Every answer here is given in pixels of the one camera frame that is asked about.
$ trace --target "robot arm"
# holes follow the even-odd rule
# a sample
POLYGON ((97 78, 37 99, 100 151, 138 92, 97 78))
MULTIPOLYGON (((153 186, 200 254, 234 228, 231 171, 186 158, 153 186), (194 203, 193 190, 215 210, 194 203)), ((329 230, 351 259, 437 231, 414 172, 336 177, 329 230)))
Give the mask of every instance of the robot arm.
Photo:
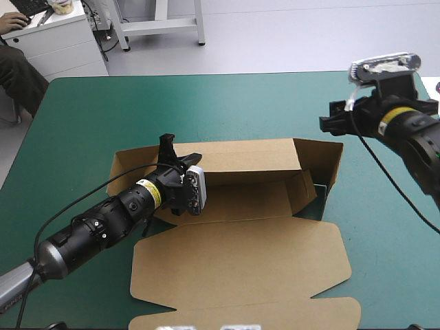
POLYGON ((176 215, 185 211, 200 214, 206 187, 204 172, 195 164, 201 155, 177 157, 173 138, 171 134, 160 138, 158 163, 163 165, 132 187, 74 217, 70 225, 39 244, 36 259, 0 277, 0 314, 20 301, 31 278, 30 288, 34 289, 47 280, 66 277, 127 237, 157 208, 170 208, 176 215))
POLYGON ((320 118, 320 128, 332 135, 360 133, 378 139, 403 159, 440 208, 440 121, 431 117, 438 102, 417 99, 413 74, 420 63, 420 57, 409 53, 354 62, 349 80, 358 87, 374 87, 371 96, 348 105, 330 103, 330 116, 320 118))

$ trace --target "cardboard box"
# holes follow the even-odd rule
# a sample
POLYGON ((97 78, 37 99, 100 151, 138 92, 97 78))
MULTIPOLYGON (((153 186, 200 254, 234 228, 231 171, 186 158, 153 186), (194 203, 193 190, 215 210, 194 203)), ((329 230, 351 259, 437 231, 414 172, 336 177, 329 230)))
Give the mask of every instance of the cardboard box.
MULTIPOLYGON (((292 217, 316 198, 314 184, 330 191, 342 144, 278 139, 175 144, 175 150, 203 155, 208 200, 198 217, 159 212, 177 227, 136 244, 131 294, 177 311, 135 318, 130 330, 357 329, 356 300, 311 299, 351 275, 339 229, 292 217)), ((111 175, 155 162, 157 152, 157 146, 119 151, 111 175)), ((113 182, 109 194, 152 170, 113 182)))

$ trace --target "dark pants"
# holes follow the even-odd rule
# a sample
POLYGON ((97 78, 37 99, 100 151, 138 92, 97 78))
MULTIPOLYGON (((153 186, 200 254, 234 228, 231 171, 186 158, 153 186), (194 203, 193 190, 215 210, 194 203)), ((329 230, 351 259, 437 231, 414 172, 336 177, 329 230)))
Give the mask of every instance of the dark pants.
POLYGON ((9 97, 35 116, 48 82, 17 48, 0 46, 0 85, 9 97))

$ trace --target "gray metal tube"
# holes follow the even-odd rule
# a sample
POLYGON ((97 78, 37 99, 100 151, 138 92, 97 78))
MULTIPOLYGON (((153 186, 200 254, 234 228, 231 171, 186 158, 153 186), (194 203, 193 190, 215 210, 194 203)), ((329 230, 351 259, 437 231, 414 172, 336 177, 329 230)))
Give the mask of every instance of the gray metal tube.
MULTIPOLYGON (((0 276, 0 314, 4 314, 11 306, 21 300, 33 271, 34 268, 30 263, 24 263, 0 276)), ((40 276, 36 274, 31 289, 42 283, 40 276)))

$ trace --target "white cabinet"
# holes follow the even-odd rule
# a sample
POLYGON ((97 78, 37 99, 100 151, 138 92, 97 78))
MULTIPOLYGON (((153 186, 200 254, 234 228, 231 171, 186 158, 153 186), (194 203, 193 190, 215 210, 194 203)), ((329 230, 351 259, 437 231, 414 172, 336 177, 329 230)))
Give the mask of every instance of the white cabinet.
POLYGON ((83 6, 80 1, 74 1, 74 6, 71 14, 53 14, 39 27, 44 13, 37 14, 27 28, 3 36, 49 81, 64 76, 108 76, 83 6))

